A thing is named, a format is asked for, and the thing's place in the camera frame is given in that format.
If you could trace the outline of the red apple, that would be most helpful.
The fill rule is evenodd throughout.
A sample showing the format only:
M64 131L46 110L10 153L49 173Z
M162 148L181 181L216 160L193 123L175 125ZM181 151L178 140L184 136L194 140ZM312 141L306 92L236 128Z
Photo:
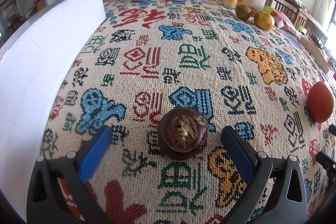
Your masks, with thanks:
M317 82L310 88L307 95L307 108L315 122L327 121L333 112L334 103L334 96L325 82Z

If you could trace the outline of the dark brown mangosteen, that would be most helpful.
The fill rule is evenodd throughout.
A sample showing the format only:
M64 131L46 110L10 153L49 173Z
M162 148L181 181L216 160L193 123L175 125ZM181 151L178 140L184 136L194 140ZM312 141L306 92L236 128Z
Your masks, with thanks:
M168 111L158 126L161 151L174 160L186 160L207 145L209 123L197 110L176 107Z

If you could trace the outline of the yellow pear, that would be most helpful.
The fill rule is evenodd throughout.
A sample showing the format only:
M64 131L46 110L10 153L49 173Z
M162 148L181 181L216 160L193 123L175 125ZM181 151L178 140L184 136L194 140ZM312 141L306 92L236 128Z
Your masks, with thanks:
M274 27L274 18L265 11L257 11L254 14L254 23L264 31L270 31Z

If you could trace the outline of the brown green kiwi fruit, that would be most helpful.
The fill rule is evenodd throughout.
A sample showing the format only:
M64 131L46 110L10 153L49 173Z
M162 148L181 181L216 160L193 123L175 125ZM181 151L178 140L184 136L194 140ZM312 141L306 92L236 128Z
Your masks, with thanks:
M247 5L243 5L243 4L236 6L235 13L236 13L236 16L243 21L248 20L250 16L252 15L251 9Z

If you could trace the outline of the white board panel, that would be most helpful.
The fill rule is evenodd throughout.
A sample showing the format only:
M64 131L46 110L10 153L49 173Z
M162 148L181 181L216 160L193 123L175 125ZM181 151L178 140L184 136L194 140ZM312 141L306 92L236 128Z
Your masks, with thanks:
M55 97L105 17L102 0L59 0L1 48L1 191L21 218Z

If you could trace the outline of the wooden chair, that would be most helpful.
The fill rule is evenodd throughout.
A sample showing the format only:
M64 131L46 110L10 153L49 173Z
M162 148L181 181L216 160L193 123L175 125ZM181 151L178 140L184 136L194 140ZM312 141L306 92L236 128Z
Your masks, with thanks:
M323 48L327 42L326 31L313 16L298 5L294 0L270 0L269 4L276 10L283 12L294 26L302 26L319 48Z

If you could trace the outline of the pink fruit snack bag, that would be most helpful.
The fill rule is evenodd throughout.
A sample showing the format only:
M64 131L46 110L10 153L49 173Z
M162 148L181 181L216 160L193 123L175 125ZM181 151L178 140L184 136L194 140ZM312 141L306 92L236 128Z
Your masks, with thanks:
M264 6L263 10L274 18L274 22L278 28L283 28L287 31L295 31L293 23L283 12L270 6Z

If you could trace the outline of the patterned woven tablecloth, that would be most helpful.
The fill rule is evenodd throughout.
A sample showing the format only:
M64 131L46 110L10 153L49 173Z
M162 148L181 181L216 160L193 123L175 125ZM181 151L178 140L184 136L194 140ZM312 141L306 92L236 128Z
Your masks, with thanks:
M314 122L306 97L319 81L335 86L291 33L198 0L113 0L55 98L41 152L76 151L102 125L113 140L87 186L115 223L218 223L246 183L221 143L233 127L270 157L294 155L307 213L327 195L315 157L335 155L335 137ZM206 118L206 147L187 160L166 156L159 121L177 107Z

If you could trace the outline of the small yellow lid jar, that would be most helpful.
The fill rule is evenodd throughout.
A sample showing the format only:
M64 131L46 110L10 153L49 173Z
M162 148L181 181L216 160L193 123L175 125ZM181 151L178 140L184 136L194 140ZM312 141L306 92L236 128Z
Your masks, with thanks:
M229 9L235 9L238 0L224 0L224 6Z

